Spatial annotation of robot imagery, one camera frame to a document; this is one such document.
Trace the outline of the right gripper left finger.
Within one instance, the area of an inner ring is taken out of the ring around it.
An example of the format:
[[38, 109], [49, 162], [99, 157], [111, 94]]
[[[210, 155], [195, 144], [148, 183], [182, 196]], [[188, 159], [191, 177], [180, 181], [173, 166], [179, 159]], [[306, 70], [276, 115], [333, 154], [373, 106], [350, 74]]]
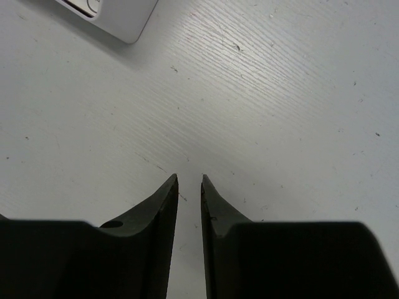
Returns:
[[2, 217], [1, 297], [165, 298], [177, 208], [173, 174], [99, 227]]

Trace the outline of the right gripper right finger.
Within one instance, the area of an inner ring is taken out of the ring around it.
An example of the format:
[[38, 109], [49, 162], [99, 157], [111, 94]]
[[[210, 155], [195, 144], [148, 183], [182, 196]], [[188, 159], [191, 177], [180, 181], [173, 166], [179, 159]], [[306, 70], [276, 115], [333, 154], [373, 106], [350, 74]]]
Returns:
[[208, 298], [397, 298], [398, 284], [360, 222], [254, 222], [207, 176], [201, 223]]

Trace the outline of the pink white eraser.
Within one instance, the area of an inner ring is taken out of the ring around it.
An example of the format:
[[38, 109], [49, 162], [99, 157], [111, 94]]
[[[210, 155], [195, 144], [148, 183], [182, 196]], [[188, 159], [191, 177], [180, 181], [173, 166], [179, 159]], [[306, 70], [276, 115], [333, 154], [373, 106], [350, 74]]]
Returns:
[[86, 21], [92, 22], [103, 3], [102, 0], [62, 0], [62, 4]]

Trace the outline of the right white compartment organizer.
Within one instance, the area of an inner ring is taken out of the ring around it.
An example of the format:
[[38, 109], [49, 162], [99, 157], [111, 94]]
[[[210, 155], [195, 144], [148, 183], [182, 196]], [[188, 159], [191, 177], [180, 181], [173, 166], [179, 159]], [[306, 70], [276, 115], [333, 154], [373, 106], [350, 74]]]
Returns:
[[103, 0], [96, 19], [87, 22], [126, 44], [133, 44], [140, 37], [157, 2], [157, 0]]

